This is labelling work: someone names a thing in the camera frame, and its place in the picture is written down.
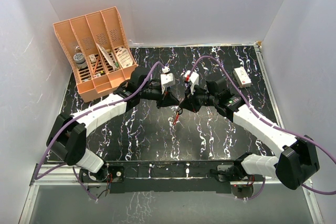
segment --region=black metal base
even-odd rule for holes
[[[176,161],[176,162],[109,162],[112,175],[110,193],[135,191],[215,191],[230,194],[230,182],[220,182],[211,176],[210,170],[218,166],[233,165],[233,161]],[[93,183],[89,176],[80,178]]]

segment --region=white wall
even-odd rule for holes
[[[70,76],[49,0],[0,0],[0,223],[18,223]]]
[[[60,19],[117,6],[130,45],[263,40],[283,0],[50,0]]]
[[[336,0],[285,0],[263,42],[263,55],[288,129],[336,154]],[[336,190],[335,165],[319,152],[314,188]],[[326,223],[335,223],[336,196],[317,195]]]

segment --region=orange plastic organizer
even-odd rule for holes
[[[116,7],[101,10],[54,24],[55,34],[66,54],[75,75],[78,93],[85,102],[92,101],[112,93],[124,80],[129,79],[137,67],[127,43],[120,14]],[[133,65],[113,71],[96,43],[110,49],[109,54],[116,56],[116,50],[124,47],[133,59]],[[79,69],[73,56],[79,46],[84,54],[87,67]],[[94,54],[95,63],[91,63],[89,55]]]

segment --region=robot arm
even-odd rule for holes
[[[155,100],[157,108],[178,105],[179,100],[170,91],[170,86],[175,84],[174,76],[167,67],[163,68],[162,72],[160,80],[148,81],[144,88],[127,102],[120,102],[113,106],[97,109],[114,101],[120,101],[133,94],[149,73],[145,68],[136,67],[132,72],[130,80],[120,84],[113,94],[110,94],[106,99],[90,108],[74,113],[73,115],[67,115],[65,113],[59,114],[48,138],[47,146],[59,129],[72,118],[87,113],[89,110],[92,111],[87,116],[69,125],[57,138],[51,147],[51,151],[67,165],[80,166],[89,172],[91,178],[97,181],[103,181],[108,174],[107,163],[97,154],[86,148],[87,136],[113,117],[122,115],[138,105],[140,99]]]
[[[310,176],[316,173],[320,166],[316,148],[311,143],[283,133],[273,128],[266,117],[258,113],[252,114],[250,108],[240,95],[232,94],[227,88],[225,79],[220,74],[207,76],[207,90],[198,86],[198,74],[185,74],[189,84],[185,98],[180,108],[198,112],[201,106],[214,106],[217,112],[228,118],[265,143],[275,156],[258,156],[245,153],[234,161],[234,166],[225,174],[227,180],[242,179],[247,175],[259,174],[277,177],[286,187],[296,189]],[[260,119],[270,122],[268,126]]]

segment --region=purple cable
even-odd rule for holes
[[[90,193],[89,190],[88,190],[88,189],[85,187],[85,185],[82,183],[82,181],[80,181],[80,179],[79,179],[79,177],[78,177],[78,175],[77,175],[77,173],[76,173],[75,167],[72,167],[72,170],[73,170],[73,172],[74,172],[74,175],[75,175],[75,177],[76,177],[78,183],[82,186],[82,188],[87,192],[87,194],[88,194],[92,199],[94,199],[95,201],[97,201],[98,198],[97,198],[95,195],[93,195],[92,193]]]
[[[40,179],[44,176],[46,176],[48,173],[52,172],[53,170],[57,169],[57,168],[60,168],[61,166],[64,166],[66,165],[66,163],[62,163],[62,164],[59,164],[59,165],[56,165],[54,166],[53,168],[49,169],[48,171],[46,171],[45,173],[41,174],[40,176],[37,176],[37,179]]]
[[[259,194],[261,194],[262,190],[264,189],[265,183],[266,183],[266,178],[264,177],[259,192],[256,195],[253,195],[251,198],[247,198],[247,200],[255,199],[256,197],[258,197]],[[232,198],[230,196],[226,196],[226,195],[222,195],[222,194],[216,194],[216,195],[221,196],[221,197],[227,197],[227,198],[230,198],[230,199],[235,199],[235,198]]]
[[[190,71],[190,74],[193,73],[193,71],[195,70],[196,68],[196,65],[202,60],[202,59],[205,59],[205,58],[208,58],[208,59],[211,59],[212,61],[216,62],[221,70],[223,71],[223,73],[225,74],[225,76],[227,77],[227,79],[231,82],[231,84],[233,85],[233,87],[235,88],[235,90],[239,93],[239,95],[242,97],[242,99],[244,100],[244,102],[248,105],[248,108],[251,110],[251,112],[253,113],[253,115],[255,115],[257,118],[259,117],[256,110],[251,106],[251,104],[249,104],[248,100],[246,99],[246,97],[243,95],[243,93],[240,91],[240,89],[235,85],[235,83],[233,82],[233,80],[231,79],[231,77],[229,76],[229,74],[225,71],[223,65],[215,58],[211,57],[211,56],[201,56],[196,62],[195,64],[193,65],[191,71]],[[273,126],[273,124],[267,122],[265,119],[263,118],[259,118],[263,123],[267,124],[268,126]],[[300,137],[304,140],[306,140],[307,142],[315,145],[317,148],[319,148],[321,151],[323,151],[324,153],[326,153],[326,155],[328,157],[330,157],[330,159],[336,164],[336,158],[325,148],[323,148],[319,143],[316,143],[314,142],[313,140],[303,136],[303,135],[300,135],[298,133],[295,133],[293,131],[289,131],[289,130],[285,130],[283,128],[280,128],[278,126],[274,126],[275,129],[279,130],[279,131],[282,131],[282,132],[285,132],[285,133],[288,133],[288,134],[291,134],[291,135],[294,135],[294,136],[297,136],[297,137]],[[319,191],[319,190],[316,190],[316,189],[313,189],[313,188],[310,188],[306,185],[302,185],[304,188],[308,189],[308,190],[311,190],[313,191],[314,193],[317,193],[317,194],[323,194],[323,195],[335,195],[336,194],[336,190],[335,191]]]
[[[99,106],[99,107],[97,107],[97,108],[94,108],[92,111],[95,111],[95,110],[98,110],[98,109],[102,109],[102,108],[105,108],[105,107],[107,107],[107,106],[113,106],[113,105],[116,105],[117,103],[125,102],[125,101],[128,101],[128,100],[132,99],[132,98],[133,98],[134,96],[136,96],[137,93],[139,93],[140,90],[146,85],[147,81],[150,79],[152,73],[154,72],[154,69],[155,69],[158,65],[160,65],[162,68],[164,68],[164,65],[163,65],[161,62],[157,61],[157,62],[152,66],[151,70],[149,71],[148,75],[146,76],[146,78],[144,79],[144,81],[143,81],[143,83],[140,85],[140,87],[139,87],[133,94],[131,94],[129,97],[124,98],[124,99],[122,99],[122,100],[120,100],[120,101],[111,102],[111,103],[109,103],[109,104],[105,104],[105,105]],[[77,116],[77,117],[71,119],[69,122],[67,122],[65,125],[63,125],[63,127],[62,127],[62,128],[55,134],[55,136],[54,136],[54,137],[52,138],[52,140],[50,141],[50,143],[49,143],[47,149],[46,149],[45,152],[43,153],[40,162],[39,162],[38,165],[37,165],[37,168],[36,168],[36,170],[35,170],[35,172],[34,172],[34,179],[35,179],[35,180],[38,180],[38,179],[44,177],[45,175],[47,175],[48,173],[50,173],[52,170],[55,170],[56,168],[65,165],[65,164],[57,165],[57,166],[51,168],[50,170],[46,171],[45,173],[41,174],[40,176],[38,176],[38,173],[39,173],[39,171],[40,171],[40,169],[41,169],[41,167],[42,167],[42,164],[43,164],[43,162],[44,162],[46,156],[48,155],[48,153],[49,153],[49,151],[50,151],[52,145],[54,144],[54,142],[56,141],[56,139],[60,136],[60,134],[61,134],[61,133],[62,133],[62,132],[63,132],[63,131],[64,131],[64,130],[71,124],[71,123],[73,123],[74,121],[76,121],[76,120],[82,118],[83,116],[86,116],[86,115],[90,114],[92,111],[87,111],[87,112],[85,112],[85,113],[83,113],[83,114],[80,114],[79,116]],[[86,187],[85,187],[85,186],[81,183],[81,181],[79,180],[79,178],[78,178],[78,176],[77,176],[75,170],[73,170],[73,171],[74,171],[74,173],[75,173],[75,176],[76,176],[78,182],[79,182],[79,183],[81,184],[81,186],[84,187],[85,190],[86,190]]]
[[[266,177],[264,177],[264,180],[262,181],[262,185],[261,185],[259,192],[256,195],[253,195],[251,198],[248,198],[248,199],[250,200],[250,199],[257,198],[259,194],[261,194],[262,190],[264,189],[265,183],[266,183]]]

